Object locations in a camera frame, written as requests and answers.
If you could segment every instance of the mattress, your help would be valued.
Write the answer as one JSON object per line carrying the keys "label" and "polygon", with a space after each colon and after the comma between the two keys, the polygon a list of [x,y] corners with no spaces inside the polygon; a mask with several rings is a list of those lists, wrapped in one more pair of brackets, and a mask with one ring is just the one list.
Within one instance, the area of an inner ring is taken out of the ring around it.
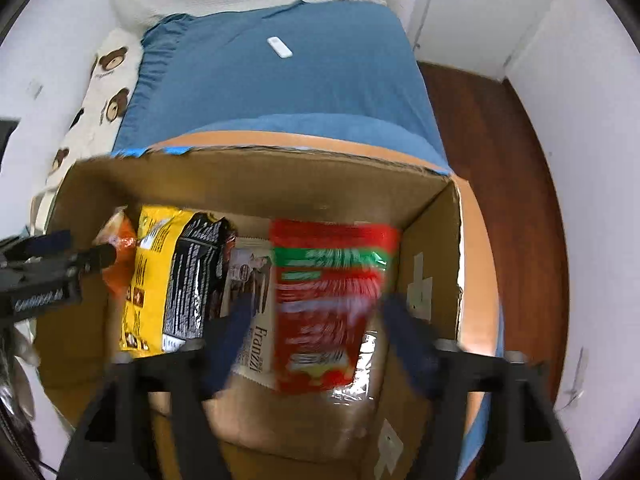
{"label": "mattress", "polygon": [[[266,41],[272,36],[292,57],[276,54]],[[446,166],[411,47],[384,6],[295,2],[174,14],[142,44],[114,150],[198,129],[276,130],[383,146]]]}

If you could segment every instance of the red snack package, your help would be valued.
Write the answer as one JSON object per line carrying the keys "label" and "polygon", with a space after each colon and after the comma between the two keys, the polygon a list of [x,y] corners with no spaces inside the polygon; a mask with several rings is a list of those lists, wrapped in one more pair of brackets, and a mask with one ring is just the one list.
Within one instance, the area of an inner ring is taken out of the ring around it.
{"label": "red snack package", "polygon": [[116,297],[124,297],[133,276],[136,261],[136,231],[131,220],[119,207],[104,225],[94,244],[111,244],[116,249],[116,260],[102,270],[102,280]]}
{"label": "red snack package", "polygon": [[380,297],[372,269],[278,269],[274,370],[278,389],[300,394],[353,381],[362,337]]}
{"label": "red snack package", "polygon": [[277,388],[300,394],[350,384],[398,232],[380,224],[276,220],[270,238]]}

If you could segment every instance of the white remote control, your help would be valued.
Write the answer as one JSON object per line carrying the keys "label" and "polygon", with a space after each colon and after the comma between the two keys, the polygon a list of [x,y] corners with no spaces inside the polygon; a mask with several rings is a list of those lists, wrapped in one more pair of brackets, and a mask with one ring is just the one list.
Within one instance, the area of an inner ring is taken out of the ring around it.
{"label": "white remote control", "polygon": [[280,38],[277,36],[271,36],[267,38],[267,43],[271,45],[271,48],[276,51],[276,54],[281,58],[291,57],[293,56],[293,52],[290,51],[289,47],[285,45]]}

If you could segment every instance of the brown floor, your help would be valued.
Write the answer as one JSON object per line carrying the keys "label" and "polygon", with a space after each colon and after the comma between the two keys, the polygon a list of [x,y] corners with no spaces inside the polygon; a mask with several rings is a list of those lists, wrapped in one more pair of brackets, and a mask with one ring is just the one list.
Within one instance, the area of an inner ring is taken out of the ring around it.
{"label": "brown floor", "polygon": [[564,232],[546,160],[511,85],[420,64],[449,163],[471,183],[489,233],[505,349],[548,363],[558,394],[568,325]]}

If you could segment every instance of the yellow snack package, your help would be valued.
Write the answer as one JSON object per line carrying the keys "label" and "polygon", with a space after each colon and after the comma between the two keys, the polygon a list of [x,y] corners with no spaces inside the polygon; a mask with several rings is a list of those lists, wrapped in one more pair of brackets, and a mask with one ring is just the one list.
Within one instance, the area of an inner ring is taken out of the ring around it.
{"label": "yellow snack package", "polygon": [[220,316],[234,239],[225,218],[143,206],[120,349],[146,357],[203,337],[206,321]]}

